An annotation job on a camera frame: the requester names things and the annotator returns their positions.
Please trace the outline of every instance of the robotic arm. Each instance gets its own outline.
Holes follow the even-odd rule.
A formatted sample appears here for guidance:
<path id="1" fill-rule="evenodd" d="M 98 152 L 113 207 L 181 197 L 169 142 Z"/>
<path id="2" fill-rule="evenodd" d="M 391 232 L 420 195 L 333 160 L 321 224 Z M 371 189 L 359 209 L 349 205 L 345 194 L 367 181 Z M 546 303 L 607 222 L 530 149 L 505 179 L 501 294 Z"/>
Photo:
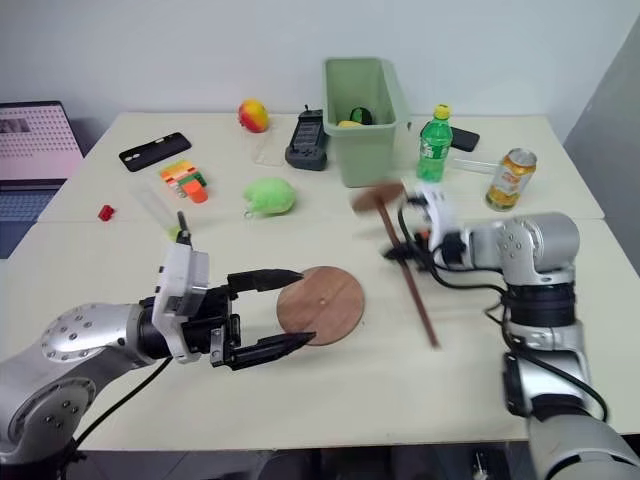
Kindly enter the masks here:
<path id="1" fill-rule="evenodd" d="M 232 274 L 207 288 L 209 259 L 181 231 L 160 267 L 155 297 L 132 305 L 91 303 L 57 317 L 31 347 L 0 363 L 0 478 L 55 478 L 82 415 L 111 381 L 173 357 L 209 354 L 233 370 L 276 360 L 315 333 L 283 334 L 241 347 L 239 292 L 281 288 L 302 278 L 289 270 Z"/>
<path id="2" fill-rule="evenodd" d="M 640 479 L 640 459 L 605 423 L 606 404 L 589 386 L 583 327 L 575 317 L 573 262 L 580 237 L 573 221 L 548 213 L 461 229 L 442 191 L 424 185 L 410 201 L 432 223 L 428 242 L 387 258 L 416 258 L 437 277 L 440 269 L 503 276 L 505 405 L 526 418 L 538 477 Z M 591 397 L 604 421 L 590 415 Z"/>

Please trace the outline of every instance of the wooden disc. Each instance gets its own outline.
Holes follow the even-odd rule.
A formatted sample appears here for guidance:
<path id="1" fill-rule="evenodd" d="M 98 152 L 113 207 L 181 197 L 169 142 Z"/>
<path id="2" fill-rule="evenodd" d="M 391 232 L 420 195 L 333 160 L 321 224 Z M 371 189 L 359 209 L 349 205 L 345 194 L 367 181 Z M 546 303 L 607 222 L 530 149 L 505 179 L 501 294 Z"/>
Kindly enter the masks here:
<path id="1" fill-rule="evenodd" d="M 285 332 L 316 332 L 309 345 L 329 345 L 356 328 L 364 292 L 353 275 L 336 267 L 314 267 L 278 297 L 278 322 Z"/>

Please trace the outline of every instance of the wooden stick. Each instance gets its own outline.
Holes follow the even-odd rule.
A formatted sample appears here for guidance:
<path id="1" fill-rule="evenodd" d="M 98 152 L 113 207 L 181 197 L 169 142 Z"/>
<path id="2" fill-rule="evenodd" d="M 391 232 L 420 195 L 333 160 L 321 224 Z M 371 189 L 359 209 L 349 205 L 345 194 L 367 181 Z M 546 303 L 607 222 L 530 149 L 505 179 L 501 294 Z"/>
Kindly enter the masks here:
<path id="1" fill-rule="evenodd" d="M 376 209 L 378 210 L 378 213 L 382 218 L 382 222 L 384 223 L 384 228 L 387 231 L 387 235 L 389 235 L 391 244 L 394 247 L 400 246 L 400 240 L 398 240 L 396 231 L 393 228 L 391 219 L 389 218 L 389 212 L 387 212 L 387 208 L 384 206 L 384 203 L 381 200 L 376 201 Z M 429 315 L 427 314 L 427 310 L 424 308 L 424 304 L 422 303 L 422 299 L 420 298 L 420 293 L 418 293 L 418 287 L 416 285 L 415 280 L 413 279 L 413 275 L 411 275 L 411 269 L 409 268 L 409 265 L 407 265 L 407 262 L 403 258 L 400 258 L 398 262 L 402 267 L 402 273 L 404 275 L 404 279 L 407 282 L 407 286 L 409 287 L 409 291 L 411 292 L 413 301 L 416 304 L 416 308 L 418 309 L 418 314 L 420 315 L 420 319 L 424 324 L 424 328 L 427 330 L 427 336 L 429 337 L 429 342 L 431 342 L 432 347 L 440 348 L 438 337 L 436 336 L 436 332 L 433 329 L 433 325 L 431 325 L 431 320 L 429 320 Z"/>

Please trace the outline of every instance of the red block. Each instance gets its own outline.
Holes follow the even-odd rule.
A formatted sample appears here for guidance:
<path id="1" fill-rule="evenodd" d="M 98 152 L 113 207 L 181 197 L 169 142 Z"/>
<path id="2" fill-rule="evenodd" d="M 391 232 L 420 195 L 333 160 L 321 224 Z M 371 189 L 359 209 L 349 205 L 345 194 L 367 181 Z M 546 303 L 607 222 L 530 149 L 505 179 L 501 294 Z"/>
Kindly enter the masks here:
<path id="1" fill-rule="evenodd" d="M 113 217 L 114 212 L 115 210 L 111 205 L 104 205 L 100 209 L 100 213 L 98 213 L 98 218 L 103 222 L 108 222 L 109 220 L 111 220 L 111 217 Z"/>

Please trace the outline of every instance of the gold can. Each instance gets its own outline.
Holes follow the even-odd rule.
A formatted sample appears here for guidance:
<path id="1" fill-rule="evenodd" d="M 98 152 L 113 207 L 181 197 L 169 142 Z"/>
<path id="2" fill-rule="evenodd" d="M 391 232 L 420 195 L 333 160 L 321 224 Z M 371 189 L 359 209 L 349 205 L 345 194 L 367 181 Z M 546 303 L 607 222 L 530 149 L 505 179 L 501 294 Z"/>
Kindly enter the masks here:
<path id="1" fill-rule="evenodd" d="M 507 153 L 498 165 L 485 197 L 489 206 L 500 211 L 515 207 L 524 187 L 536 171 L 537 161 L 533 152 L 523 148 L 514 148 Z"/>

